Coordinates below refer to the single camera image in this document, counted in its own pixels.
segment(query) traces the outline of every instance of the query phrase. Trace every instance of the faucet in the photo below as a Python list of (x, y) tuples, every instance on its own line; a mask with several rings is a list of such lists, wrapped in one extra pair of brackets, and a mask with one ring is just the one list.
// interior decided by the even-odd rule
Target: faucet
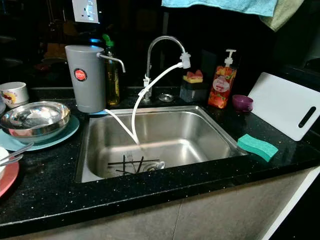
[(125, 68), (124, 62), (121, 61), (120, 59), (115, 58), (115, 57), (112, 57), (112, 56), (103, 55), (101, 52), (98, 52), (98, 53), (96, 54), (96, 57), (97, 57), (97, 58), (108, 59), (108, 60), (112, 60), (112, 61), (118, 62), (118, 63), (120, 63), (120, 65), (121, 65), (121, 67), (122, 67), (122, 72), (124, 72), (124, 73), (126, 72), (126, 68)]
[[(151, 62), (150, 62), (150, 58), (151, 58), (151, 50), (152, 48), (154, 47), (154, 45), (161, 41), (161, 40), (171, 40), (173, 42), (175, 42), (176, 44), (179, 45), (179, 47), (181, 48), (181, 51), (182, 51), (182, 54), (185, 54), (186, 53), (186, 50), (184, 48), (184, 46), (182, 45), (182, 43), (177, 39), (175, 38), (174, 36), (168, 36), (168, 35), (163, 35), (163, 36), (159, 36), (157, 37), (156, 39), (154, 39), (150, 45), (149, 45), (149, 48), (148, 48), (148, 54), (147, 54), (147, 60), (146, 60), (146, 73), (145, 73), (145, 77), (143, 79), (143, 86), (146, 87), (149, 85), (150, 83), (150, 68), (151, 68)], [(145, 102), (148, 102), (150, 101), (150, 97), (151, 97), (151, 94), (152, 94), (152, 89), (150, 89), (145, 95), (144, 95), (144, 101)]]

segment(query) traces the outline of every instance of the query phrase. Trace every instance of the white hose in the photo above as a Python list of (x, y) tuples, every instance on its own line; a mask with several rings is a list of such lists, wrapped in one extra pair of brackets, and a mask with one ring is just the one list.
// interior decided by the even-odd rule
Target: white hose
[(123, 129), (130, 135), (130, 137), (133, 139), (133, 141), (139, 145), (139, 140), (137, 137), (135, 137), (132, 132), (127, 128), (127, 126), (110, 110), (108, 109), (104, 109), (103, 111), (107, 112), (108, 114), (110, 114), (112, 117), (115, 118), (115, 120), (117, 120), (117, 122), (121, 125), (121, 127), (123, 127)]
[(169, 73), (170, 71), (172, 71), (173, 69), (176, 68), (182, 68), (183, 67), (183, 63), (179, 62), (171, 67), (169, 67), (168, 69), (166, 69), (165, 71), (163, 71), (163, 73), (161, 73), (159, 76), (157, 76), (148, 86), (146, 86), (141, 92), (139, 92), (139, 97), (135, 102), (133, 111), (132, 111), (132, 116), (131, 116), (131, 127), (132, 127), (132, 133), (133, 133), (133, 137), (134, 139), (136, 139), (139, 142), (138, 136), (137, 136), (137, 132), (136, 132), (136, 112), (139, 106), (139, 103), (141, 102), (142, 98), (144, 97), (144, 95), (149, 91), (150, 88), (152, 88), (153, 85), (155, 85), (164, 75), (166, 75), (167, 73)]

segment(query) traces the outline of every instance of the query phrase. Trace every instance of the pink plate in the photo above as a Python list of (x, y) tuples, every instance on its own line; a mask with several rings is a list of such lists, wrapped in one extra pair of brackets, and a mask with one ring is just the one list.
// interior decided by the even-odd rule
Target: pink plate
[(0, 197), (10, 188), (18, 176), (19, 163), (9, 164), (3, 170), (3, 176), (0, 179)]

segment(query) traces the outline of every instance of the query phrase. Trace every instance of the green sponge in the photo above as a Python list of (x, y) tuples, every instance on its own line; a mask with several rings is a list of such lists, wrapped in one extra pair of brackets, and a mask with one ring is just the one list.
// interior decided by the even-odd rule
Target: green sponge
[(278, 148), (272, 144), (256, 139), (249, 134), (245, 134), (238, 139), (237, 145), (250, 152), (259, 155), (267, 162), (278, 152)]

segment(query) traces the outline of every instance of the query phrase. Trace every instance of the cutting board handle hole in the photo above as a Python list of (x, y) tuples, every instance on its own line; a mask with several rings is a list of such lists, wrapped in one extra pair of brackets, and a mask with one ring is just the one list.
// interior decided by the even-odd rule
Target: cutting board handle hole
[(304, 115), (304, 117), (302, 118), (301, 122), (299, 123), (299, 125), (298, 125), (299, 128), (303, 128), (304, 127), (304, 125), (309, 120), (311, 115), (314, 114), (316, 109), (317, 108), (315, 106), (310, 107), (309, 111), (306, 113), (306, 115)]

